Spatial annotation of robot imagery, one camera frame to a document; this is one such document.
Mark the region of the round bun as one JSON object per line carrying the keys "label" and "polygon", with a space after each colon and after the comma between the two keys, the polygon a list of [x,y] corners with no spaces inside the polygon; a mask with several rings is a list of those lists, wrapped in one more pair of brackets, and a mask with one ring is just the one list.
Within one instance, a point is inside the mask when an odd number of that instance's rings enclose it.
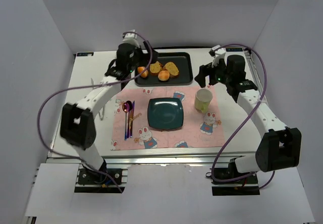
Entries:
{"label": "round bun", "polygon": [[141,78],[147,78],[149,75],[149,71],[146,70],[145,67],[138,67],[137,72],[140,75]]}
{"label": "round bun", "polygon": [[168,81],[170,78],[170,73],[167,70],[162,70],[158,74],[158,79],[162,82]]}

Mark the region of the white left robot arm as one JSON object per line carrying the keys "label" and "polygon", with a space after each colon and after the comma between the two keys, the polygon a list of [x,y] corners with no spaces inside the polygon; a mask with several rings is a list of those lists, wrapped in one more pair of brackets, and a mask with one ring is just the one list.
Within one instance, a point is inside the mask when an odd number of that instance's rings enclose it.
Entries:
{"label": "white left robot arm", "polygon": [[148,41],[144,41],[144,45],[147,53],[135,44],[120,44],[116,58],[110,62],[100,84],[76,103],[66,103],[63,106],[60,136],[76,150],[85,163],[85,168],[95,176],[104,176],[106,173],[106,162],[94,144],[95,117],[127,85],[138,66],[147,66],[157,61],[158,52],[149,48]]}

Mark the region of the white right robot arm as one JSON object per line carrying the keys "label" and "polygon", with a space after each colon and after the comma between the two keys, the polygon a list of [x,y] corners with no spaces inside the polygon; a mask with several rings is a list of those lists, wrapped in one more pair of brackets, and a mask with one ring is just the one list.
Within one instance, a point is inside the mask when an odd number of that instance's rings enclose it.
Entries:
{"label": "white right robot arm", "polygon": [[280,121],[263,102],[257,86],[246,79],[245,64],[244,56],[232,54],[219,59],[216,65],[200,66],[195,77],[200,86],[205,86],[206,77],[211,85],[224,84],[228,94],[248,114],[246,119],[252,120],[261,137],[255,154],[231,159],[224,176],[216,175],[215,169],[211,169],[211,178],[218,183],[235,182],[258,171],[271,172],[299,164],[301,132]]}

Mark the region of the bread slice left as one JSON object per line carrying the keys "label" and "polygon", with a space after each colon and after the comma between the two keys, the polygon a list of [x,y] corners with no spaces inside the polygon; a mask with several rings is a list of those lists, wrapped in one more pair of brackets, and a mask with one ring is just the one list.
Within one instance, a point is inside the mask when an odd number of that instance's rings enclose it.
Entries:
{"label": "bread slice left", "polygon": [[153,76],[157,76],[162,70],[163,70],[163,65],[159,61],[156,61],[155,63],[150,64],[149,66],[150,74]]}

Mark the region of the bread slice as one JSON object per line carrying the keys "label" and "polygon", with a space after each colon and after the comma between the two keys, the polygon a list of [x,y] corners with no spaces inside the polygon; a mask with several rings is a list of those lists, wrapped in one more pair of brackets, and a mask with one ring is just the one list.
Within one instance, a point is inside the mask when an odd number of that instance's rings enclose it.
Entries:
{"label": "bread slice", "polygon": [[163,65],[159,61],[156,61],[155,63],[150,64],[149,66],[150,74],[153,76],[157,76],[162,70],[163,70]]}
{"label": "bread slice", "polygon": [[163,70],[169,71],[171,78],[176,78],[179,75],[179,69],[173,62],[166,63],[163,67]]}

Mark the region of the bread slice right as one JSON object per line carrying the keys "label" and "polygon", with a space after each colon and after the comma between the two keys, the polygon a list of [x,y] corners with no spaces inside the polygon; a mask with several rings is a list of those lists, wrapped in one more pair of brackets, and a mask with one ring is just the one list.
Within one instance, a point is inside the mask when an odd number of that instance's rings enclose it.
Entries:
{"label": "bread slice right", "polygon": [[179,69],[173,62],[166,63],[163,67],[163,70],[169,71],[171,78],[176,78],[179,75]]}

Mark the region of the light green mug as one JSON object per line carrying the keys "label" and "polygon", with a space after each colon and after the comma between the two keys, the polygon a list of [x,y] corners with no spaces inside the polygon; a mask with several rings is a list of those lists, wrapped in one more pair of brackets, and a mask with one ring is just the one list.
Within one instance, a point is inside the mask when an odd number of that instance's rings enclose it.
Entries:
{"label": "light green mug", "polygon": [[195,94],[194,107],[203,114],[207,112],[208,106],[212,101],[213,94],[210,90],[201,88]]}

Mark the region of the black baking tray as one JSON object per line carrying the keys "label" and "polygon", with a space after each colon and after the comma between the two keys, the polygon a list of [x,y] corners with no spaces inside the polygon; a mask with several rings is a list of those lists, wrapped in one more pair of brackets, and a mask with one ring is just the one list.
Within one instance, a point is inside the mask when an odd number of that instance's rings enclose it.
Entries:
{"label": "black baking tray", "polygon": [[190,55],[186,52],[162,52],[148,67],[148,73],[135,79],[138,86],[182,86],[193,80]]}

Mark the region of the iridescent spoon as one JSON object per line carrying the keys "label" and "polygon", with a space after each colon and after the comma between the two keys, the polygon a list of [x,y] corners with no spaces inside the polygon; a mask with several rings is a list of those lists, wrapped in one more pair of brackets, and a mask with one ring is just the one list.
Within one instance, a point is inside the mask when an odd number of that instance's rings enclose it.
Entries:
{"label": "iridescent spoon", "polygon": [[129,125],[129,113],[133,109],[132,102],[127,100],[122,105],[122,110],[125,113],[125,134],[124,140],[128,139],[128,125]]}

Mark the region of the dark teal square plate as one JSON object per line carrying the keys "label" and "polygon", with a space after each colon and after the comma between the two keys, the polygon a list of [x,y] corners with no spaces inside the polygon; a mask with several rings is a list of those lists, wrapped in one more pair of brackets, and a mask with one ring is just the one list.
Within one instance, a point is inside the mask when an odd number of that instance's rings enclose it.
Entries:
{"label": "dark teal square plate", "polygon": [[152,98],[147,107],[148,125],[156,130],[176,130],[183,126],[184,110],[180,99]]}

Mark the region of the pink bunny placemat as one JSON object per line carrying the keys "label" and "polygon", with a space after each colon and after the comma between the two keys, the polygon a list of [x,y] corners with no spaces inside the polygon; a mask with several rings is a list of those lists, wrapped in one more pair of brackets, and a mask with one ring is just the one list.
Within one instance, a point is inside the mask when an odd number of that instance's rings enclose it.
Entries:
{"label": "pink bunny placemat", "polygon": [[[111,150],[222,146],[225,142],[224,131],[214,88],[206,88],[212,93],[212,100],[204,114],[194,106],[195,95],[199,89],[198,86],[137,88],[126,89],[117,94]],[[180,129],[166,131],[149,126],[148,103],[151,99],[160,97],[180,99],[184,110],[183,126]],[[122,112],[122,104],[127,100],[132,101],[135,107],[133,135],[125,140],[125,113]]]}

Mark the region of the iridescent knife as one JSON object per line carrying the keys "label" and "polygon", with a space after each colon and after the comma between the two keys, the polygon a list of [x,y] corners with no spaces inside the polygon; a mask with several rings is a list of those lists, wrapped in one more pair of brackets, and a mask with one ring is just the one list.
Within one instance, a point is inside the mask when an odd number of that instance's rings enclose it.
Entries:
{"label": "iridescent knife", "polygon": [[132,102],[132,107],[129,112],[129,121],[128,121],[128,138],[132,138],[132,128],[133,128],[133,117],[134,117],[134,107],[135,101]]}

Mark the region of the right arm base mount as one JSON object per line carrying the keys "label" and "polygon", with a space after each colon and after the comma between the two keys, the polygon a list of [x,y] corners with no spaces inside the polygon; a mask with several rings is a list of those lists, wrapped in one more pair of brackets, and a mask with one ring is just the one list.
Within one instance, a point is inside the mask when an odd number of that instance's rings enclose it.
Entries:
{"label": "right arm base mount", "polygon": [[[238,173],[236,170],[228,168],[215,168],[214,176],[217,179],[225,179],[226,177],[239,177],[244,174]],[[205,174],[207,179],[211,180],[211,190],[213,196],[256,196],[260,195],[258,178],[253,174],[247,178],[243,178],[230,182],[216,182],[211,178],[211,170]]]}

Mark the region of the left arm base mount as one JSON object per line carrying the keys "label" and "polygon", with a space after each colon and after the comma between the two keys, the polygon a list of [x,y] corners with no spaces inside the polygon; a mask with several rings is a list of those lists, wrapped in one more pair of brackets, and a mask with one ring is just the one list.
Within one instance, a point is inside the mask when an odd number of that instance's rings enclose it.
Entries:
{"label": "left arm base mount", "polygon": [[[114,179],[120,189],[124,191],[128,171],[126,169],[107,169],[106,171]],[[118,187],[111,181],[109,177],[92,173],[84,167],[81,167],[78,170],[74,192],[121,194]]]}

